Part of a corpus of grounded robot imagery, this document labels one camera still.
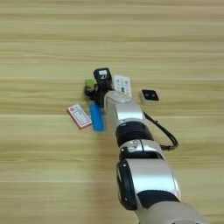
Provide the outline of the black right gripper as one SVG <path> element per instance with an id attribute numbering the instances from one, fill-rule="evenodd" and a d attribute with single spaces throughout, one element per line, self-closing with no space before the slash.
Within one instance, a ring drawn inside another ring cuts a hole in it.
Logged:
<path id="1" fill-rule="evenodd" d="M 100 108 L 104 107 L 104 97 L 108 91 L 112 91 L 112 84 L 110 82 L 102 82 L 93 87 L 85 87 L 84 94 L 90 100 L 94 101 Z"/>

